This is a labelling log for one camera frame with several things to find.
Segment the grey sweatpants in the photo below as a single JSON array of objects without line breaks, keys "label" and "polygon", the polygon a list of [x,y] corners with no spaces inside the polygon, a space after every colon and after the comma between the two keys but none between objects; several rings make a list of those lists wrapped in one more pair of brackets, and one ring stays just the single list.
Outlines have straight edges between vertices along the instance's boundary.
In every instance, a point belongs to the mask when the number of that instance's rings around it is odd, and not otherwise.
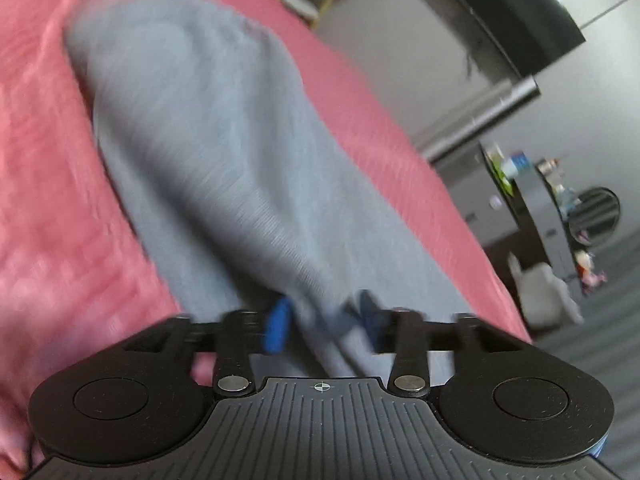
[{"label": "grey sweatpants", "polygon": [[378,376],[350,307],[370,292],[438,322],[470,303],[346,155],[284,44],[214,0],[98,0],[65,43],[137,237],[201,322],[291,304],[266,376]]}]

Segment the white upholstered stool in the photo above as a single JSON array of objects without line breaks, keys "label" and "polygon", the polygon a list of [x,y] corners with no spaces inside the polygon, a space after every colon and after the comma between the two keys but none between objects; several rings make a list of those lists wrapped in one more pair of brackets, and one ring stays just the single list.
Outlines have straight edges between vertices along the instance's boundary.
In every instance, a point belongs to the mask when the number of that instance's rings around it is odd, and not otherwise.
[{"label": "white upholstered stool", "polygon": [[554,330],[584,322],[579,304],[570,296],[567,284],[554,275],[548,263],[523,270],[513,254],[508,255],[522,315],[532,330]]}]

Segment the grey dresser cabinet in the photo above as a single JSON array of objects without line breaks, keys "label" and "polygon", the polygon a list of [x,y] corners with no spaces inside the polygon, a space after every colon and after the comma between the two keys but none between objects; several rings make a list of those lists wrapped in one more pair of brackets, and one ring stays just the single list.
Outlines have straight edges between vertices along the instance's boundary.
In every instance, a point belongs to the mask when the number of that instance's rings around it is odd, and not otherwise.
[{"label": "grey dresser cabinet", "polygon": [[483,247],[521,232],[509,201],[488,169],[480,144],[451,153],[436,165],[436,171]]}]

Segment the pink ribbed bedspread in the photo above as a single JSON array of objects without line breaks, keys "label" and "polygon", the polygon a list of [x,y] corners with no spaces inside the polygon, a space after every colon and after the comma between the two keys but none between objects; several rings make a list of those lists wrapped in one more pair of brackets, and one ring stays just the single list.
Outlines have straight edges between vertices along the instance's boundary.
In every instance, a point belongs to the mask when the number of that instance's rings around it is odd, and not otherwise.
[{"label": "pink ribbed bedspread", "polygon": [[[1,0],[1,474],[37,455],[27,403],[44,378],[178,307],[120,210],[63,46],[84,0]],[[286,45],[341,147],[472,309],[527,330],[446,188],[340,54],[276,0],[220,0]]]}]

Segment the white standing fan column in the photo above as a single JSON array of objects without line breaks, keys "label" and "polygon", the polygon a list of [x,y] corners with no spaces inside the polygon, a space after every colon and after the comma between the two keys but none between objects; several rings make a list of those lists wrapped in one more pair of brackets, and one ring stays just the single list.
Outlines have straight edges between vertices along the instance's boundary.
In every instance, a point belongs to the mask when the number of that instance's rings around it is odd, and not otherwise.
[{"label": "white standing fan column", "polygon": [[434,162],[539,95],[532,76],[518,81],[503,79],[415,134],[411,143],[423,158]]}]

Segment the grey vanity desk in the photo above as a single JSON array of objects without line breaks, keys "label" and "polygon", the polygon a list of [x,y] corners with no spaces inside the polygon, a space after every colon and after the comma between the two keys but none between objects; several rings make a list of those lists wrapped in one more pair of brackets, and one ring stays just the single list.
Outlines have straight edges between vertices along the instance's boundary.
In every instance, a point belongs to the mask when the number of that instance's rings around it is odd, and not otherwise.
[{"label": "grey vanity desk", "polygon": [[529,167],[510,181],[509,192],[498,180],[489,159],[489,148],[481,146],[488,169],[495,177],[521,232],[489,247],[483,247],[498,277],[509,283],[513,280],[508,255],[513,254],[527,270],[537,263],[548,263],[555,276],[571,283],[578,279],[578,270],[558,206],[549,185],[540,172]]}]

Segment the blue white box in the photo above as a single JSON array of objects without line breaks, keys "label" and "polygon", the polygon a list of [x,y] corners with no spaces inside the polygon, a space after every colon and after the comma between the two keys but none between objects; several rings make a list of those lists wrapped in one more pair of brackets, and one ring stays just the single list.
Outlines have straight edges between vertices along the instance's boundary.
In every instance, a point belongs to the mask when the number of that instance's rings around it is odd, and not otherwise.
[{"label": "blue white box", "polygon": [[511,156],[503,159],[500,164],[502,173],[508,179],[514,179],[529,167],[530,161],[523,152],[513,153]]}]

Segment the round black mirror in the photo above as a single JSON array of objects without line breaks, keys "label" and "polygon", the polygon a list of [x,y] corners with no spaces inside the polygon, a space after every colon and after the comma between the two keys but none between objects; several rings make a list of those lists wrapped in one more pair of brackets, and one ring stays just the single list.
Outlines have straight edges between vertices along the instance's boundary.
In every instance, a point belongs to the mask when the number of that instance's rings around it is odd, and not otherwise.
[{"label": "round black mirror", "polygon": [[579,204],[567,217],[568,232],[582,246],[596,247],[615,232],[622,207],[620,199],[609,188],[597,186],[580,193]]}]

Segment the wall mounted black television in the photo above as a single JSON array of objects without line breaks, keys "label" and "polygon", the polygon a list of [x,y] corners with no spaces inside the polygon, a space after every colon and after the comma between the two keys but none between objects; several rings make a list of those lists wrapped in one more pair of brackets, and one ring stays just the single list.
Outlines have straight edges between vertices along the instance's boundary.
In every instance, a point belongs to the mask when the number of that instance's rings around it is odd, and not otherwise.
[{"label": "wall mounted black television", "polygon": [[560,0],[459,0],[513,69],[533,76],[586,41]]}]

